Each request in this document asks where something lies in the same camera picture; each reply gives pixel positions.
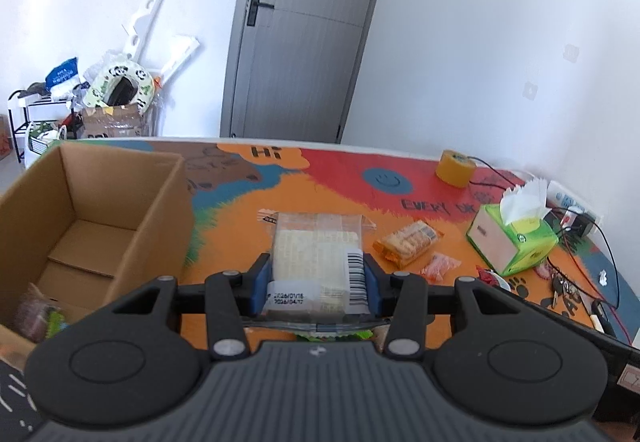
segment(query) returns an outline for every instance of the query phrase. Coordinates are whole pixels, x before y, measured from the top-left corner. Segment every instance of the blue circle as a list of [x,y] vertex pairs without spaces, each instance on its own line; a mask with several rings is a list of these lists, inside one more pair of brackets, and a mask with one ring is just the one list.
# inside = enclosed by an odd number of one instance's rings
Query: blue circle
[[382,167],[372,167],[363,171],[362,178],[375,189],[391,195],[407,195],[414,190],[407,178]]

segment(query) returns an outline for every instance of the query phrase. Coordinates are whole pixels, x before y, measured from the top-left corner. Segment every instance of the door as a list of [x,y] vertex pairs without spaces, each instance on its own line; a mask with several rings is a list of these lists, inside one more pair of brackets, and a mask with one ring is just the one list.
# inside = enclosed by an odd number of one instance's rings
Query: door
[[231,134],[335,142],[372,1],[248,0]]

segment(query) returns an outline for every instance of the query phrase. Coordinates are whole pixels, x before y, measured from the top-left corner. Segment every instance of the table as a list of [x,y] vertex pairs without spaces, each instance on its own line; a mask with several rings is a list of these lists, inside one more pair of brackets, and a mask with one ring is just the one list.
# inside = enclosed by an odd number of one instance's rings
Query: table
[[[478,206],[498,202],[502,191],[485,186],[451,187],[435,177],[437,161],[375,150],[338,145],[313,145],[286,141],[220,139],[217,142],[165,140],[107,140],[112,146],[147,151],[172,151],[186,159],[187,177],[193,194],[196,217],[193,239],[182,283],[200,283],[212,273],[227,269],[246,271],[257,256],[268,251],[271,238],[257,219],[261,209],[283,212],[361,214],[377,225],[375,233],[364,235],[364,250],[374,255],[388,272],[394,266],[373,252],[371,244],[417,218],[425,218],[444,236],[434,251],[462,263],[446,274],[444,285],[458,276],[478,276],[476,266],[486,264],[466,241],[465,233]],[[497,175],[479,167],[474,181],[501,184]],[[550,255],[570,278],[590,289],[569,255],[556,247]],[[610,264],[591,242],[577,251],[583,270],[597,281],[597,274]],[[428,263],[422,257],[408,270],[419,273]],[[527,270],[508,278],[518,295],[550,307],[550,282]],[[609,281],[613,282],[612,272]],[[640,326],[640,303],[621,277],[623,322],[631,339]],[[606,289],[614,300],[614,286]],[[555,309],[575,321],[591,326],[585,308],[572,299],[559,300]],[[427,346],[435,348],[450,337],[447,317],[430,318]],[[615,324],[619,340],[625,340]],[[206,348],[204,318],[183,319],[182,335],[194,346]],[[255,349],[264,339],[290,339],[292,334],[250,329],[248,338]]]

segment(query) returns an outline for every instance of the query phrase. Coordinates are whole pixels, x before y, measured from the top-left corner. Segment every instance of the white tissue paper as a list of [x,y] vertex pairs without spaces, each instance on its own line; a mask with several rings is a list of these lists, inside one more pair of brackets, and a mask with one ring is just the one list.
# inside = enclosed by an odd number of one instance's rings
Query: white tissue paper
[[509,188],[500,200],[500,216],[509,224],[525,218],[543,219],[551,209],[546,207],[546,187],[543,178],[534,178],[524,186]]

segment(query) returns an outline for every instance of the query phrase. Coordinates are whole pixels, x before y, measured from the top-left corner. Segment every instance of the green tissue box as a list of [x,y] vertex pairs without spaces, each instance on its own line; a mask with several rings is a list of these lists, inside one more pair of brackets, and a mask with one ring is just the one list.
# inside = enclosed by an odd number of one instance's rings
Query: green tissue box
[[544,220],[524,219],[504,225],[500,204],[481,206],[466,237],[501,276],[537,265],[558,243],[558,236]]

